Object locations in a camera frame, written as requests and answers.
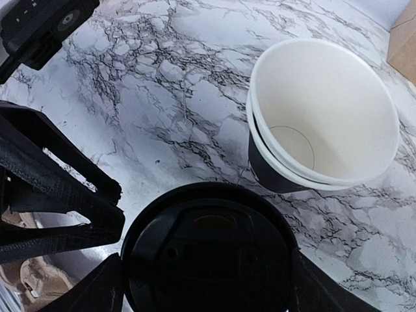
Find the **black plastic cup lid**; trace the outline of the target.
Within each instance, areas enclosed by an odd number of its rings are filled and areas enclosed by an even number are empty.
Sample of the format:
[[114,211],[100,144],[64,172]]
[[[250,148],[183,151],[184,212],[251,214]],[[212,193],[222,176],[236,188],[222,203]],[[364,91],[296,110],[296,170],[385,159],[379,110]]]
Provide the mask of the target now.
[[125,236],[125,296],[133,311],[286,311],[297,243],[260,195],[193,183],[153,200]]

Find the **brown paper bag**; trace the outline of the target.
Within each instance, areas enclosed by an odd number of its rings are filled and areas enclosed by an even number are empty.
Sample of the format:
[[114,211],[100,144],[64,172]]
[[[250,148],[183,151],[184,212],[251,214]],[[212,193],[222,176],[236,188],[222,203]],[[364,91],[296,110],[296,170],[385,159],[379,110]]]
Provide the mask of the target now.
[[415,85],[415,0],[411,0],[390,30],[387,62]]

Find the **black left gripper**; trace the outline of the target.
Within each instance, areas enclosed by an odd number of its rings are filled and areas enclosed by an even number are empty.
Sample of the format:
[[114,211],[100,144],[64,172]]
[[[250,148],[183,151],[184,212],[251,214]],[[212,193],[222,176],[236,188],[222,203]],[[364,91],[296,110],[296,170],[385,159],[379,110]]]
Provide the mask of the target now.
[[1,20],[1,39],[8,54],[1,64],[1,82],[21,64],[41,70],[98,6],[97,0],[18,1]]

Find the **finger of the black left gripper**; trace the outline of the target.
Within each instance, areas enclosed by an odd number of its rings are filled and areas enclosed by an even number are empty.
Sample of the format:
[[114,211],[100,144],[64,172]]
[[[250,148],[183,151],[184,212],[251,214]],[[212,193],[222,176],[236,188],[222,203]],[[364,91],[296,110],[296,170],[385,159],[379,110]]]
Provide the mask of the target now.
[[119,215],[121,187],[42,112],[1,102],[1,165],[19,211]]
[[82,250],[120,240],[125,222],[121,209],[93,194],[78,194],[70,204],[90,223],[41,229],[6,226],[1,230],[1,262]]

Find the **brown cardboard cup carrier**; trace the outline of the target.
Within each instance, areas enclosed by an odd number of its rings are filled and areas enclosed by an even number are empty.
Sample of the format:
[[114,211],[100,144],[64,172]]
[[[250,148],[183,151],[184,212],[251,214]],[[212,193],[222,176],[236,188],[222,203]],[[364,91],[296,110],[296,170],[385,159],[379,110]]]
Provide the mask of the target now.
[[76,284],[76,279],[51,264],[46,256],[1,265],[1,285],[18,295],[19,311],[39,311]]

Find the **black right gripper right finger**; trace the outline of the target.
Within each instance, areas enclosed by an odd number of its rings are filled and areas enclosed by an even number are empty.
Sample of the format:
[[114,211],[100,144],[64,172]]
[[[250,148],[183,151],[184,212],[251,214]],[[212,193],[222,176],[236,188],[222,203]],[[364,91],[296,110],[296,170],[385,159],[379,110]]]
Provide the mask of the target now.
[[299,249],[291,253],[289,311],[377,311],[323,272]]

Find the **stacked black paper cups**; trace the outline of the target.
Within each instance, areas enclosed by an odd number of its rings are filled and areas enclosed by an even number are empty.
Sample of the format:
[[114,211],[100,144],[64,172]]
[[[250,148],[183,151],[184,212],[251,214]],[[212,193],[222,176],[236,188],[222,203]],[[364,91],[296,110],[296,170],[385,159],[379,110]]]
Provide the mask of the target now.
[[264,51],[246,115],[255,178],[280,194],[369,182],[398,151],[398,113],[385,84],[362,58],[326,40],[295,38]]

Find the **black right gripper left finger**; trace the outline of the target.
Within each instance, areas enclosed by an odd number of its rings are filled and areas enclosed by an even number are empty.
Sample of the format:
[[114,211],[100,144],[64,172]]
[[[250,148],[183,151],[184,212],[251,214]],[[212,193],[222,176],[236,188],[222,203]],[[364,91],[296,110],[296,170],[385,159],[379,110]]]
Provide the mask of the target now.
[[114,253],[70,291],[40,311],[118,312],[122,310],[123,293],[122,262],[120,256]]

